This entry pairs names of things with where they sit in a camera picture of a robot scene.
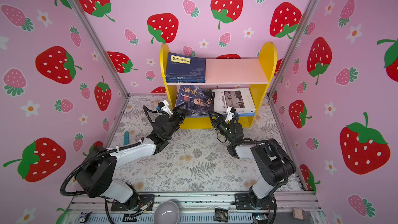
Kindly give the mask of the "navy book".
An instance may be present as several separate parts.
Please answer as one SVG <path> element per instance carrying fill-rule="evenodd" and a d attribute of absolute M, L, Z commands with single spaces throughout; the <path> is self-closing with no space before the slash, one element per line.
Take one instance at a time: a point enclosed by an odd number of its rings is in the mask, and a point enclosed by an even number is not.
<path fill-rule="evenodd" d="M 206 59 L 169 53 L 167 76 L 199 76 L 205 77 Z"/>

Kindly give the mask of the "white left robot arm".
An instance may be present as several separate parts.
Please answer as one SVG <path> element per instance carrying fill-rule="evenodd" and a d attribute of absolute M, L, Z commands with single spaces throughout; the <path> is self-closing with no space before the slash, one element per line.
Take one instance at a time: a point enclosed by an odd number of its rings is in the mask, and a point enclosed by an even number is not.
<path fill-rule="evenodd" d="M 170 114 L 157 110 L 155 112 L 159 116 L 155 120 L 149 116 L 154 111 L 146 106 L 143 106 L 143 110 L 152 126 L 152 132 L 147 137 L 119 148 L 105 149 L 97 146 L 74 172 L 72 178 L 89 198 L 113 199 L 128 210 L 140 205 L 138 192 L 132 185 L 113 179 L 114 172 L 127 163 L 162 152 L 182 125 L 188 105 L 183 103 L 176 106 Z"/>

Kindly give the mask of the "blue book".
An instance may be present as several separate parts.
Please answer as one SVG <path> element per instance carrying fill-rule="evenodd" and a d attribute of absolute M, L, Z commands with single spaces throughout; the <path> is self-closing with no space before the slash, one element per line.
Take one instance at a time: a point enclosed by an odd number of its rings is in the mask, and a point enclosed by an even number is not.
<path fill-rule="evenodd" d="M 182 77 L 182 76 L 166 76 L 165 80 L 168 84 L 170 83 L 186 83 L 186 84 L 197 84 L 197 83 L 206 83 L 206 77 L 205 76 L 188 76 L 188 77 Z"/>

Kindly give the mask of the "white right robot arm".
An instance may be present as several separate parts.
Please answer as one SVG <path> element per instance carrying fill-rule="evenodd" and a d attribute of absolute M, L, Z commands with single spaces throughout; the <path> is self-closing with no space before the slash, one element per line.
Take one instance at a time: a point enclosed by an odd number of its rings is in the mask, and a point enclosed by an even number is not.
<path fill-rule="evenodd" d="M 208 115 L 213 128 L 226 139 L 230 156 L 252 159 L 258 166 L 261 177 L 249 187 L 248 197 L 243 202 L 253 209 L 265 207 L 274 193 L 296 173 L 294 162 L 275 139 L 257 141 L 244 137 L 239 115 L 226 118 L 214 111 L 208 111 Z"/>

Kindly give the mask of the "dark portrait cover book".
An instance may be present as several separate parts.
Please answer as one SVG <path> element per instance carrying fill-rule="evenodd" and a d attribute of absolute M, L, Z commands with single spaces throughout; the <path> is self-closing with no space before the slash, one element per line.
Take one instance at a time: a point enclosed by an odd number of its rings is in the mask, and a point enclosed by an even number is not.
<path fill-rule="evenodd" d="M 176 106 L 186 104 L 187 116 L 204 117 L 208 111 L 214 110 L 215 93 L 198 86 L 180 86 L 176 99 Z"/>

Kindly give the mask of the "white photo cover book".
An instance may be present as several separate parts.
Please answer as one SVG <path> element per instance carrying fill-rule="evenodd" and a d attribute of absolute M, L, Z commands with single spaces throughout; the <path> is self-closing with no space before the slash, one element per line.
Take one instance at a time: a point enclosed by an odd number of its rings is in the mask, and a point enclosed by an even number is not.
<path fill-rule="evenodd" d="M 214 111 L 223 115 L 227 114 L 227 108 L 236 109 L 236 113 L 242 116 L 253 116 L 256 111 L 249 88 L 214 89 Z"/>

